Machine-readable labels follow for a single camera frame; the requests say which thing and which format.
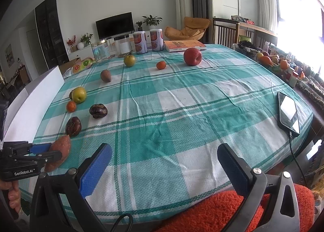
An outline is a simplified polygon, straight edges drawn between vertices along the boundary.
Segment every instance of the cardboard box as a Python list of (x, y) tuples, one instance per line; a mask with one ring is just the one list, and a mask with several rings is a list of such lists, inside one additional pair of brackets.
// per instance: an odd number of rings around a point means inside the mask
[(78, 57), (78, 58), (75, 58), (69, 62), (64, 63), (63, 65), (60, 65), (59, 69), (60, 69), (61, 74), (63, 75), (67, 71), (67, 69), (72, 68), (74, 66), (74, 64), (76, 64), (79, 61), (80, 61), (80, 58)]

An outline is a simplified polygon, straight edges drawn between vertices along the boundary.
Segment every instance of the finger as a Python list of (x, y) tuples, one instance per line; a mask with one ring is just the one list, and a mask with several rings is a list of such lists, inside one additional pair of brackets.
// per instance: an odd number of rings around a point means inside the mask
[(20, 198), (19, 199), (16, 199), (16, 200), (13, 200), (13, 201), (10, 201), (9, 202), (9, 206), (14, 209), (18, 206), (20, 206)]
[(0, 189), (1, 190), (8, 190), (12, 187), (12, 183), (11, 182), (4, 182), (0, 180)]
[(12, 181), (12, 186), (13, 186), (14, 190), (19, 191), (19, 183), (18, 183), (18, 180)]
[(16, 199), (20, 198), (19, 191), (15, 191), (15, 190), (9, 191), (8, 198), (9, 198), (10, 201), (13, 201), (13, 200), (16, 200)]
[(21, 209), (21, 206), (15, 207), (15, 210), (16, 210), (17, 213), (20, 212), (20, 209)]

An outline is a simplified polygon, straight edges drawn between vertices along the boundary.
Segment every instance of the book cover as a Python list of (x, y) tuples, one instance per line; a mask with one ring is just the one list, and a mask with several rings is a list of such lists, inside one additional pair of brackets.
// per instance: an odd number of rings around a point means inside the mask
[(188, 48), (195, 47), (199, 50), (206, 49), (206, 45), (199, 42), (198, 40), (177, 40), (177, 41), (164, 41), (166, 50), (168, 52), (175, 52), (175, 51), (185, 51)]

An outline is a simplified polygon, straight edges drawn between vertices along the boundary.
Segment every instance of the framed picture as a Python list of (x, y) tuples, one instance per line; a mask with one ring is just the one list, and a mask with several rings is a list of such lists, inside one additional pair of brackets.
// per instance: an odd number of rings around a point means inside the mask
[(15, 62), (14, 55), (11, 49), (11, 44), (9, 44), (9, 46), (5, 49), (4, 53), (8, 66), (11, 67), (11, 65)]

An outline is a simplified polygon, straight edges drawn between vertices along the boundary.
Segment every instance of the yellow-green apple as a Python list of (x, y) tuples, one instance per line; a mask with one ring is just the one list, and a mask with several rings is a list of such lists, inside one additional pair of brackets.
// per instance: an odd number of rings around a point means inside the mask
[(135, 57), (133, 55), (129, 55), (129, 56), (124, 57), (124, 63), (128, 67), (133, 67), (135, 62), (136, 62), (136, 59), (135, 59)]
[(83, 87), (77, 87), (72, 92), (72, 100), (75, 103), (83, 103), (86, 99), (86, 90)]

